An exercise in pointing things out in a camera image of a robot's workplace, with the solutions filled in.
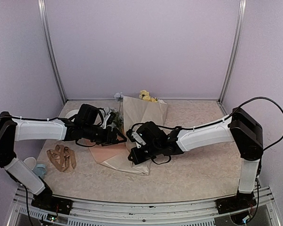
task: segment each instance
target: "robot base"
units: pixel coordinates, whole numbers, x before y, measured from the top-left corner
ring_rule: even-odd
[[[32,206],[40,208],[42,210],[47,210],[50,212],[61,213],[69,215],[70,210],[72,208],[72,200],[63,199],[52,196],[50,199],[50,203],[40,202],[39,199],[33,199]]]
[[[256,206],[257,204],[253,192],[250,194],[241,194],[238,192],[235,196],[217,199],[215,203],[218,209],[218,214],[247,209],[251,205]]]

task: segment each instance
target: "metal frame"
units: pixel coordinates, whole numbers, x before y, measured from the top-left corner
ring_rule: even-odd
[[[223,105],[223,101],[225,99],[225,95],[229,86],[229,82],[231,80],[231,76],[233,73],[233,67],[235,64],[237,52],[238,52],[238,46],[239,46],[239,40],[242,32],[242,25],[243,25],[243,20],[244,20],[244,13],[245,13],[245,7],[246,7],[246,0],[240,0],[240,7],[239,7],[239,13],[238,13],[238,20],[237,20],[237,25],[236,25],[236,31],[235,31],[235,36],[234,36],[234,43],[233,43],[233,48],[231,52],[231,57],[230,57],[230,62],[228,64],[227,70],[226,70],[226,77],[225,81],[222,86],[222,90],[220,93],[219,97],[219,103]]]
[[[273,226],[281,226],[279,213],[269,187],[260,188],[259,206],[266,206],[269,209],[269,218]],[[19,187],[12,206],[9,210],[7,226],[14,226],[19,214],[27,215],[25,190]],[[29,193],[28,200],[31,202],[33,195]],[[117,203],[89,201],[71,198],[73,208],[70,215],[59,214],[57,225],[62,226],[213,226],[215,219],[230,215],[219,215],[215,200],[206,199],[190,202],[172,203]],[[32,218],[43,219],[47,214],[55,215],[30,206]]]
[[[224,116],[227,115],[227,112],[226,112],[226,110],[225,110],[223,104],[221,104],[218,100],[216,101],[216,103],[217,103],[217,105],[218,105],[220,111],[222,112],[222,114],[223,114]]]
[[[192,100],[192,101],[218,101],[217,99],[200,99],[200,98],[163,98],[163,100]],[[94,98],[94,99],[68,99],[68,101],[92,101],[92,100],[115,100],[115,98]]]
[[[50,61],[51,61],[51,66],[53,69],[54,78],[55,78],[55,81],[58,87],[58,92],[60,94],[61,100],[63,104],[65,104],[67,102],[67,97],[66,97],[65,90],[62,84],[61,77],[58,72],[58,66],[57,66],[57,62],[55,59],[55,55],[53,52],[53,47],[52,47],[52,43],[50,39],[50,31],[49,31],[49,25],[48,25],[47,14],[46,14],[45,0],[38,0],[38,5],[39,5],[39,11],[40,11],[41,21],[43,25],[44,36],[46,40],[48,54],[49,54]]]
[[[68,99],[66,97],[65,89],[63,87],[63,83],[62,83],[61,77],[58,72],[58,66],[57,66],[57,62],[56,62],[54,51],[53,51],[53,46],[52,46],[51,39],[50,39],[50,29],[49,29],[49,24],[47,20],[45,0],[38,0],[38,5],[39,5],[41,21],[43,25],[43,31],[45,35],[45,40],[47,44],[47,49],[48,49],[51,66],[52,66],[53,73],[54,73],[54,78],[55,78],[55,81],[58,87],[58,91],[59,91],[61,100],[63,104],[65,104],[68,101]],[[223,83],[221,93],[218,99],[218,102],[223,112],[225,112],[222,107],[223,101],[224,101],[224,98],[225,98],[225,95],[226,95],[226,92],[229,86],[229,82],[230,82],[232,72],[233,72],[233,66],[234,66],[236,55],[238,52],[239,40],[240,40],[240,36],[242,32],[242,24],[244,20],[245,7],[246,7],[246,0],[240,0],[238,19],[237,19],[237,25],[236,25],[235,35],[234,35],[234,42],[233,42],[233,47],[231,51],[230,61],[227,67],[225,81]]]

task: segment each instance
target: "light blue cup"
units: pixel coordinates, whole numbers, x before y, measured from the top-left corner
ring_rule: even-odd
[[[45,164],[37,164],[34,169],[33,172],[39,176],[40,178],[44,179],[45,174],[46,174],[46,166]]]

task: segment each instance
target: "beige wrapping paper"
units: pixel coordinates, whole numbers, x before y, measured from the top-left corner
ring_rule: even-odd
[[[124,97],[124,131],[128,131],[130,127],[137,122],[153,121],[158,125],[163,125],[166,119],[167,104],[161,102],[148,102],[132,97]],[[94,160],[103,166],[137,175],[146,176],[150,173],[150,161],[139,165],[134,165],[128,160],[131,148],[135,147],[135,143],[127,141],[126,144],[110,145],[110,146],[94,146],[89,148]]]

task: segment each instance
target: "wire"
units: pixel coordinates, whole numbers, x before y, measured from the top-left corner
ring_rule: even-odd
[[[254,211],[254,206],[251,204],[251,205],[250,205],[250,214],[252,214],[253,211]]]
[[[166,163],[169,163],[171,160],[172,160],[171,156],[169,156],[169,160],[168,161],[162,162],[162,163],[157,163],[157,162],[154,161],[154,159],[151,159],[151,161],[154,162],[156,165],[166,164]]]
[[[4,119],[4,118],[19,119],[19,120],[29,120],[29,121],[53,121],[53,120],[56,120],[56,119],[60,119],[59,117],[55,117],[55,118],[52,118],[52,119],[34,119],[34,118],[16,117],[16,116],[12,116],[12,115],[0,116],[0,119]]]
[[[272,102],[274,105],[276,105],[276,106],[280,109],[280,111],[281,111],[282,114],[283,114],[283,109],[282,109],[282,108],[280,107],[280,105],[278,105],[274,100],[272,100],[272,99],[270,99],[270,98],[267,98],[267,97],[254,97],[254,98],[249,99],[249,100],[245,101],[244,103],[240,104],[240,105],[236,108],[235,111],[233,111],[229,116],[227,116],[227,117],[225,118],[225,120],[229,119],[229,118],[230,118],[234,113],[236,113],[243,105],[246,105],[246,104],[248,104],[249,102],[252,102],[252,101],[258,100],[258,99],[263,99],[263,100],[267,100],[267,101]],[[282,135],[277,141],[273,142],[272,144],[270,144],[269,146],[267,146],[266,148],[264,148],[263,151],[265,151],[265,150],[267,150],[268,148],[270,148],[270,147],[272,147],[272,146],[278,144],[282,139],[283,139],[283,135]]]
[[[229,114],[226,118],[224,118],[223,120],[218,120],[218,121],[215,121],[215,122],[212,122],[212,123],[209,123],[209,124],[205,124],[205,125],[198,126],[198,127],[193,127],[193,128],[183,128],[183,127],[180,127],[180,126],[173,127],[173,128],[171,128],[171,127],[166,127],[166,126],[158,126],[158,127],[160,127],[160,128],[165,128],[165,129],[180,129],[180,130],[202,129],[202,128],[205,128],[205,127],[208,127],[208,126],[212,126],[212,125],[216,125],[216,124],[218,124],[218,123],[221,123],[221,122],[223,122],[223,121],[228,120],[228,119],[231,118],[231,117],[233,116],[233,114],[235,114],[242,106],[248,104],[249,102],[252,102],[252,101],[254,101],[254,100],[259,100],[259,99],[263,99],[263,100],[267,100],[267,101],[272,102],[274,105],[276,105],[276,106],[280,109],[281,113],[283,114],[283,109],[282,109],[282,108],[280,107],[280,105],[278,105],[274,100],[272,100],[272,99],[270,99],[270,98],[267,98],[267,97],[254,97],[254,98],[249,99],[249,100],[243,102],[242,104],[240,104],[232,113],[230,113],[230,114]],[[131,129],[133,129],[133,128],[134,128],[135,126],[137,126],[137,125],[142,125],[142,124],[144,124],[144,123],[136,123],[136,124],[134,124],[134,125],[131,127]],[[275,141],[275,142],[273,142],[272,144],[270,144],[269,146],[265,147],[265,148],[263,149],[263,151],[265,151],[265,150],[267,150],[268,148],[270,148],[270,147],[272,147],[272,146],[278,144],[282,139],[283,139],[283,135],[282,135],[277,141]]]
[[[105,115],[104,116],[106,116],[106,111],[105,111],[105,109],[104,108],[102,108],[102,107],[99,107],[98,109],[100,109],[100,110],[102,110],[104,113],[105,113]]]
[[[32,219],[30,218],[29,208],[28,208],[28,190],[27,190],[27,187],[25,185],[23,185],[23,187],[25,188],[25,192],[26,192],[26,209],[27,209],[28,219],[29,219],[31,226],[33,226],[33,222],[32,222]]]
[[[94,147],[96,145],[96,144],[94,144],[94,145],[82,145],[82,144],[78,143],[78,140],[75,141],[75,144],[78,145],[78,146],[81,146],[81,147]]]
[[[77,114],[74,114],[73,116],[71,116],[70,118],[68,118],[68,120],[69,120],[69,121],[72,121],[76,116],[77,116]]]
[[[258,211],[258,208],[259,208],[259,180],[258,180],[258,178],[256,178],[256,182],[257,182],[257,194],[258,194],[257,207],[256,207],[254,215],[252,215],[251,219],[249,219],[249,221],[247,221],[246,224],[248,224],[249,222],[251,222],[254,219],[254,217],[255,217],[255,215]]]
[[[57,204],[57,211],[56,211],[56,218],[58,219],[58,204]]]

